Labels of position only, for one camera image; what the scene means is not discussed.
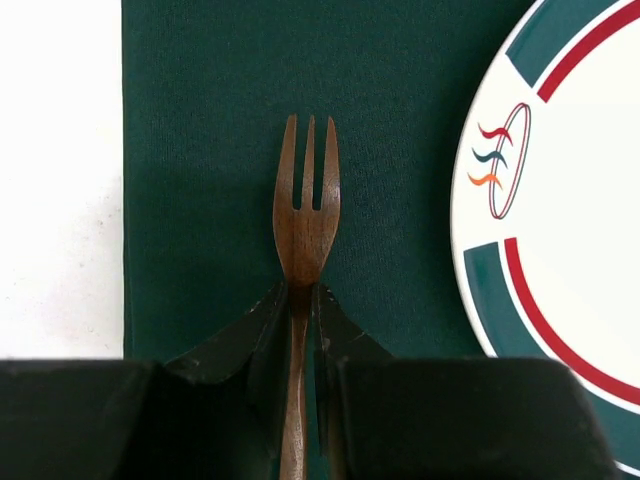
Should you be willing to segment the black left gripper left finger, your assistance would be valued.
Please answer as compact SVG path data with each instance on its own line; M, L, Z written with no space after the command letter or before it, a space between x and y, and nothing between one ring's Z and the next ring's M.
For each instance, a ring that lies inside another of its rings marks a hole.
M5 479L268 479L282 433L287 290L172 361L6 360Z

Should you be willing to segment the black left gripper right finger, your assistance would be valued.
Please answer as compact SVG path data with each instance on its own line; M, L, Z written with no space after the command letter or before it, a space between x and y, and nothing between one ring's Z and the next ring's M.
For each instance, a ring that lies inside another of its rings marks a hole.
M313 290L319 441L333 479L616 479L576 378L540 358L391 355Z

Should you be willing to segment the brown wooden fork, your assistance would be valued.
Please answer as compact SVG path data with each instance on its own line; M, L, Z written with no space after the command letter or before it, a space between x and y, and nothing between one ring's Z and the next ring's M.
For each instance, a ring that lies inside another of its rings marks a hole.
M333 119L328 120L320 208L313 208L315 119L308 126L301 205L293 205L297 116L286 123L278 166L273 233L287 282L291 312L290 366L279 477L305 479L307 420L305 399L306 335L312 287L319 282L337 233L341 210L339 150Z

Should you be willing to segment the white plate green red rim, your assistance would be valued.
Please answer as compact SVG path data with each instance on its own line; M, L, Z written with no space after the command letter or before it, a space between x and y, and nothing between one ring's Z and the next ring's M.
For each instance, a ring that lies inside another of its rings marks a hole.
M530 7L467 114L450 231L484 352L569 367L623 477L637 478L637 2Z

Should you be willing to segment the dark green cloth placemat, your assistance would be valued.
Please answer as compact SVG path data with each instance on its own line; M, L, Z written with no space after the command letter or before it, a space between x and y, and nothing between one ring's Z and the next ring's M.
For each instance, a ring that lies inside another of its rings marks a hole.
M124 351L168 360L282 275L282 135L328 120L342 206L323 278L399 358L482 357L455 281L449 194L480 79L526 1L126 1ZM295 157L293 205L304 157Z

